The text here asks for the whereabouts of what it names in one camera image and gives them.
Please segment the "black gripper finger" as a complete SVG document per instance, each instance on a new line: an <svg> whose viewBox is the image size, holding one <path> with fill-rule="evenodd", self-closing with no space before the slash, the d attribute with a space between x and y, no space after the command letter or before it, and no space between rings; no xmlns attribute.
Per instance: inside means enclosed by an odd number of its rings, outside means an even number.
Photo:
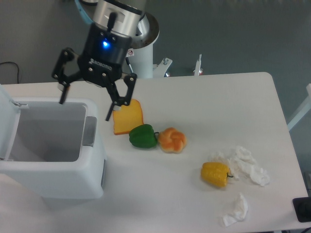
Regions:
<svg viewBox="0 0 311 233"><path fill-rule="evenodd" d="M80 71L77 71L69 76L64 73L66 64L74 60L77 61L78 58L79 55L76 54L72 48L67 47L60 52L60 55L52 71L52 77L58 81L59 89L62 91L59 101L60 104L65 103L70 84L82 78Z"/></svg>
<svg viewBox="0 0 311 233"><path fill-rule="evenodd" d="M109 121L115 106L118 106L118 107L121 107L122 105L128 106L131 102L134 87L135 87L136 80L137 80L137 75L135 73L131 73L131 74L123 73L121 75L121 80L123 80L127 86L126 95L123 97L119 95L115 81L111 81L109 78L104 79L106 89L112 100L112 103L106 115L105 121Z"/></svg>

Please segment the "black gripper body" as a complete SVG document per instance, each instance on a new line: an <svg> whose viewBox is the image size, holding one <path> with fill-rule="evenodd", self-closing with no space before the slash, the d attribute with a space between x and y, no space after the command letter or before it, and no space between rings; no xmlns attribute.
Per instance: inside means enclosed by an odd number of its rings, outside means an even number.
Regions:
<svg viewBox="0 0 311 233"><path fill-rule="evenodd" d="M113 31L116 21L117 13L112 12L106 27L92 23L78 58L82 78L100 87L121 78L121 66L132 43L131 37Z"/></svg>

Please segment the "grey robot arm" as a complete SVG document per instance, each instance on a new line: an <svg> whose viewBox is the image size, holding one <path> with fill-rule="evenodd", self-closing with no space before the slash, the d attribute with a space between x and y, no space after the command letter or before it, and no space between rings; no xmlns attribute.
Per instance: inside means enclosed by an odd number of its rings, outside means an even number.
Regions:
<svg viewBox="0 0 311 233"><path fill-rule="evenodd" d="M66 101L70 84L79 79L107 89L112 103L106 119L116 106L128 106L137 80L135 73L124 73L122 64L133 43L145 1L100 0L97 3L82 54L73 49L61 51L52 72Z"/></svg>

